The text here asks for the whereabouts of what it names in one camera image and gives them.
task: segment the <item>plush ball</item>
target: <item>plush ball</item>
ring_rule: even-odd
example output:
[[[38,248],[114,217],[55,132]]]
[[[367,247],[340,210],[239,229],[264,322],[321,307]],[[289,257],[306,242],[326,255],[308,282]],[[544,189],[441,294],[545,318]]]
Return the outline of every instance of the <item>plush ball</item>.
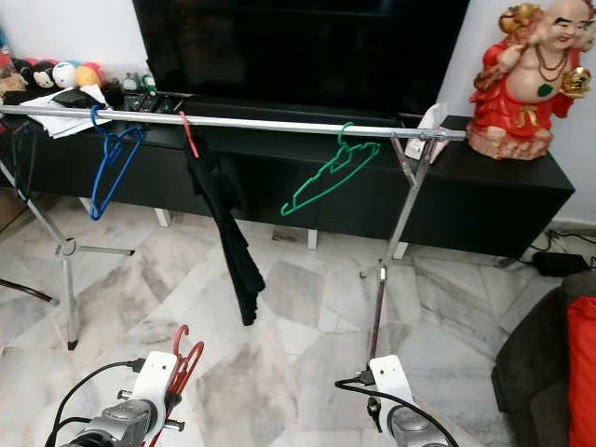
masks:
[[[15,70],[17,70],[17,73],[22,77],[22,80],[27,86],[35,84],[33,64],[25,59],[13,59],[12,63],[15,66]]]
[[[60,62],[52,70],[52,75],[58,87],[68,88],[76,86],[76,67],[70,62]]]
[[[41,88],[52,88],[55,86],[52,70],[55,63],[52,61],[40,61],[34,65],[34,80]]]
[[[76,69],[76,84],[79,87],[92,86],[97,84],[102,86],[102,70],[95,62],[86,62]]]

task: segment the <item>power adapter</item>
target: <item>power adapter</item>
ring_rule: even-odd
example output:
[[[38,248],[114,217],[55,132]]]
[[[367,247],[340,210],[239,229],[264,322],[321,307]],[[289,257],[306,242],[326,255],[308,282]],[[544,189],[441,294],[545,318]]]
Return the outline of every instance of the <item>power adapter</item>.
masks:
[[[543,277],[567,277],[589,270],[589,265],[579,254],[538,252],[532,264]]]

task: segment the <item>black towel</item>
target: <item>black towel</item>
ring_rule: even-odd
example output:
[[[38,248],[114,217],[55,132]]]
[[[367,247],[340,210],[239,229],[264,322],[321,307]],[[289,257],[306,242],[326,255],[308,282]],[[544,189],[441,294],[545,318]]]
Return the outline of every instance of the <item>black towel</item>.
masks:
[[[201,194],[211,210],[220,231],[223,254],[244,325],[251,325],[257,315],[257,295],[264,289],[264,281],[258,267],[248,251],[249,243],[244,238],[230,210],[239,206],[237,192],[229,177],[215,168],[214,160],[206,144],[200,146],[200,158],[195,158],[188,142],[184,154],[195,186],[195,194]]]

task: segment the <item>black cable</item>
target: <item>black cable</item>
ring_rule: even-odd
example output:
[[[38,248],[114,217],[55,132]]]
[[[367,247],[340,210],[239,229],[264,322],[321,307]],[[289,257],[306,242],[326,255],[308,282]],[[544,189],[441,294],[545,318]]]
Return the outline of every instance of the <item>black cable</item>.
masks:
[[[393,401],[399,403],[400,405],[403,405],[404,407],[409,408],[410,410],[417,413],[418,415],[424,417],[428,422],[434,424],[435,427],[439,429],[439,431],[443,434],[443,436],[447,439],[447,441],[452,445],[452,447],[459,447],[459,444],[454,439],[452,434],[449,433],[449,431],[447,431],[447,429],[437,419],[432,417],[430,414],[428,414],[424,410],[421,410],[420,408],[416,407],[415,405],[412,405],[407,400],[400,399],[396,396],[391,396],[390,394],[387,394],[387,393],[382,393],[380,391],[373,391],[370,389],[347,385],[347,384],[356,384],[358,382],[359,382],[359,379],[338,380],[337,382],[335,382],[335,386],[337,386],[340,389],[345,389],[347,391],[354,391],[356,393],[365,394],[367,396],[374,396],[377,398],[393,400]]]
[[[541,248],[537,247],[536,245],[530,245],[530,247],[532,247],[536,251],[549,251],[550,248],[552,247],[552,234],[553,234],[552,231],[547,232],[547,239],[549,240],[549,244],[547,245],[547,247],[545,249],[541,249]]]
[[[56,446],[56,437],[58,435],[58,430],[60,429],[60,423],[61,423],[60,418],[62,416],[62,410],[64,410],[64,405],[66,405],[66,402],[68,401],[68,399],[70,397],[72,397],[72,395],[76,392],[76,390],[78,388],[80,388],[89,379],[91,379],[92,377],[94,377],[97,374],[101,373],[102,371],[108,370],[110,368],[115,368],[117,366],[130,366],[131,363],[132,363],[131,361],[117,361],[115,363],[109,363],[107,365],[102,366],[101,368],[98,368],[94,372],[91,372],[90,374],[88,374],[87,376],[85,376],[78,384],[76,384],[75,386],[73,386],[73,388],[66,394],[66,396],[64,396],[64,399],[62,399],[62,402],[60,402],[60,406],[58,407],[58,411],[56,411],[56,417],[54,418],[54,426],[52,428],[51,433],[47,437],[46,447],[55,447]]]
[[[578,237],[582,240],[585,240],[586,242],[589,242],[590,244],[596,245],[596,240],[588,239],[587,237],[579,235],[578,233],[559,233],[554,230],[550,230],[550,233],[558,237]]]
[[[5,279],[0,278],[0,286],[9,287],[10,289],[14,289],[15,291],[22,291],[24,293],[28,293],[28,294],[34,296],[35,298],[39,298],[40,300],[43,300],[47,303],[54,304],[54,303],[58,302],[57,299],[52,298],[51,296],[47,296],[45,293],[42,293],[41,291],[37,291],[37,290],[31,289],[27,286],[17,284],[16,282],[7,281]]]
[[[83,424],[88,424],[91,422],[91,420],[88,417],[69,417],[58,424],[58,430],[56,431],[58,432],[62,427],[64,427],[66,424],[70,424],[71,422],[82,422]]]

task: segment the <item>television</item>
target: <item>television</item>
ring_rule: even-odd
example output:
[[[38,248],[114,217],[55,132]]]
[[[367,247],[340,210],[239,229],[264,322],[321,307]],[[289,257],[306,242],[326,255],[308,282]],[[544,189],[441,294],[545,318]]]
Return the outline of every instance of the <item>television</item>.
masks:
[[[468,0],[133,0],[158,90],[423,114]]]

